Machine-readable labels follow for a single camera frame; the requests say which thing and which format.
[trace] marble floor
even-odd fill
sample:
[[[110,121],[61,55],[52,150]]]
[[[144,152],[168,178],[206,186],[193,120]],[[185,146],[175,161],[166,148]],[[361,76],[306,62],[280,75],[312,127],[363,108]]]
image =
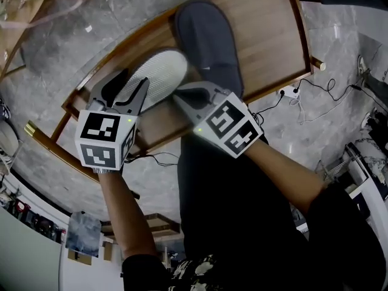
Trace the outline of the marble floor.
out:
[[[60,105],[85,74],[123,38],[144,21],[185,0],[91,0],[64,18],[40,25],[32,30],[23,45],[28,68],[4,80],[1,95],[12,112],[20,138],[25,144],[14,164],[15,170],[32,186],[75,212],[85,211],[107,220],[107,209],[99,185],[80,175],[23,131],[32,120],[51,135],[64,111]],[[58,1],[51,12],[68,3]],[[326,62],[325,72],[316,72],[310,80],[326,86],[336,80],[334,96],[356,82],[356,59],[364,50],[369,61],[379,44],[359,35],[355,14],[349,6],[324,6],[303,2],[312,53]],[[328,111],[338,102],[307,83],[301,84],[302,105],[306,120]],[[261,110],[275,105],[279,96],[273,93],[250,105]],[[314,169],[322,159],[330,162],[339,156],[346,142],[360,127],[373,101],[352,91],[334,111],[314,122],[298,123],[299,107],[291,107],[284,98],[279,106],[263,114],[263,125],[270,145]],[[70,121],[59,144],[76,155],[73,137],[76,123]],[[160,151],[179,155],[179,141]],[[163,162],[176,158],[160,155]],[[124,168],[124,178],[131,189],[141,195],[144,213],[161,213],[179,221],[179,198],[176,166],[160,167],[153,159],[137,160]]]

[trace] black shirt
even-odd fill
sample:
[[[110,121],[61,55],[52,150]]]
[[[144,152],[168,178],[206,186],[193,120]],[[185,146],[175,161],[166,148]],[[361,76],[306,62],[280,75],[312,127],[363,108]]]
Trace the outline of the black shirt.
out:
[[[157,257],[127,258],[122,266],[125,290],[381,290],[383,251],[340,187],[328,187],[311,204],[308,241],[288,222],[275,221],[263,229],[257,217],[249,218],[248,227],[230,226],[239,236],[226,236],[222,251],[191,256],[173,276]]]

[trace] white cable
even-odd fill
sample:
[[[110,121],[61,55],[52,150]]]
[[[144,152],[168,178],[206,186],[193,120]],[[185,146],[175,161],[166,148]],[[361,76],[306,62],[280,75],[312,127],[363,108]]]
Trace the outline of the white cable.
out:
[[[347,93],[347,95],[345,96],[345,98],[342,99],[341,102],[340,102],[339,104],[337,104],[334,108],[331,108],[329,111],[327,111],[327,112],[325,112],[325,113],[319,115],[319,116],[316,117],[315,119],[306,120],[306,118],[305,118],[305,112],[304,112],[304,109],[303,109],[303,107],[302,107],[302,102],[301,102],[302,97],[301,97],[301,95],[299,95],[299,98],[298,98],[298,99],[293,99],[293,100],[291,100],[291,101],[290,101],[290,106],[291,106],[291,107],[294,107],[294,106],[296,106],[296,105],[299,105],[299,117],[300,117],[301,113],[303,112],[303,121],[301,121],[301,122],[298,121],[299,124],[303,125],[304,123],[311,123],[311,122],[314,122],[314,121],[316,121],[317,119],[320,119],[320,118],[322,118],[323,116],[329,114],[331,111],[333,111],[335,108],[337,108],[340,104],[342,104],[342,103],[344,102],[344,100],[345,100],[345,99],[349,96],[349,94],[352,92],[352,90],[353,90],[353,88],[351,88],[351,89],[349,90],[349,92]]]

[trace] power strip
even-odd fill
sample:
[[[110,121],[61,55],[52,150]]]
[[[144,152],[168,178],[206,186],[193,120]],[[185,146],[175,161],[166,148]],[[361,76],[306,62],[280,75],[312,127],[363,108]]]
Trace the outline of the power strip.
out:
[[[295,93],[296,87],[288,85],[286,87],[283,87],[282,89],[278,90],[278,94],[280,94],[281,91],[284,92],[284,96],[292,98],[292,99],[298,99],[300,95],[300,89]]]

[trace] person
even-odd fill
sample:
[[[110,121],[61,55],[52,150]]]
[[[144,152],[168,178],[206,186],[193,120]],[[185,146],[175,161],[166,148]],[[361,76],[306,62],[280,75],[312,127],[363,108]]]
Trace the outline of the person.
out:
[[[119,172],[99,174],[125,261],[125,290],[381,290],[386,261],[348,194],[264,136],[237,159],[181,139],[178,183],[187,259],[170,276]],[[289,203],[305,217],[306,240]]]

